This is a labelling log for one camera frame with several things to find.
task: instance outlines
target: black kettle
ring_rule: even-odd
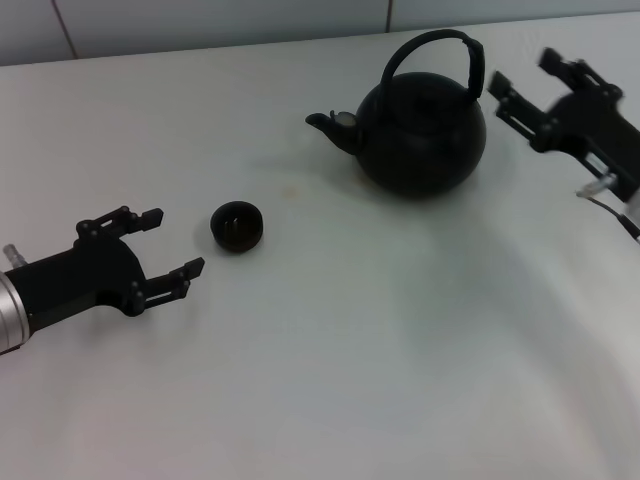
[[[444,38],[460,39],[469,49],[468,89],[434,73],[393,75],[415,49]],[[486,128],[477,102],[484,68],[480,42],[456,30],[424,33],[391,57],[356,115],[315,113],[306,122],[355,155],[383,188],[407,197],[445,192],[471,174],[484,151]]]

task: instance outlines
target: wall tile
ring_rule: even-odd
[[[640,10],[639,0],[394,0],[392,31]]]
[[[81,57],[381,33],[387,0],[58,0]]]
[[[50,0],[0,1],[0,66],[70,58]]]

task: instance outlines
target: white tabletop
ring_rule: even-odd
[[[640,126],[639,14],[462,30],[543,108],[566,88],[542,49],[587,59]],[[416,33],[0,69],[0,243],[35,260],[160,207],[127,240],[146,273],[207,262],[183,301],[0,357],[3,479],[639,478],[640,246],[574,196],[588,172],[485,94],[477,172],[406,203],[304,123],[355,110]],[[467,68],[455,41],[402,67]],[[208,229],[231,200],[265,219],[237,257]]]

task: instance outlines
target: cable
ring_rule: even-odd
[[[591,203],[594,203],[596,205],[598,205],[599,207],[604,208],[607,212],[611,213],[613,216],[615,216],[618,220],[620,220],[620,217],[622,215],[620,215],[618,212],[616,212],[613,208],[611,208],[609,205],[605,205],[604,203],[600,202],[599,200],[596,200],[595,198],[591,198],[591,197],[586,197],[587,200],[589,200]]]
[[[618,221],[624,227],[627,233],[631,235],[631,237],[633,237],[634,240],[636,241],[638,240],[638,237],[640,237],[640,228],[638,228],[638,226],[635,223],[633,223],[626,215],[619,214],[609,205],[605,205],[604,203],[596,200],[595,198],[591,198],[591,197],[585,197],[585,198],[589,200],[591,203],[598,205],[599,207],[604,208],[607,212],[611,213],[614,217],[618,219]]]

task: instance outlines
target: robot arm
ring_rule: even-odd
[[[66,252],[26,263],[13,245],[4,251],[14,269],[0,273],[0,354],[15,350],[35,332],[98,305],[129,317],[185,298],[200,276],[198,258],[166,275],[147,279],[121,237],[160,226],[159,208],[137,215],[127,207],[76,226]]]
[[[496,72],[489,93],[500,105],[496,111],[540,153],[557,150],[576,158],[596,181],[578,193],[591,197],[609,189],[627,204],[618,220],[640,236],[640,132],[618,112],[622,90],[607,83],[584,61],[565,62],[546,49],[540,67],[560,79],[572,92],[543,112],[525,100],[511,82]]]

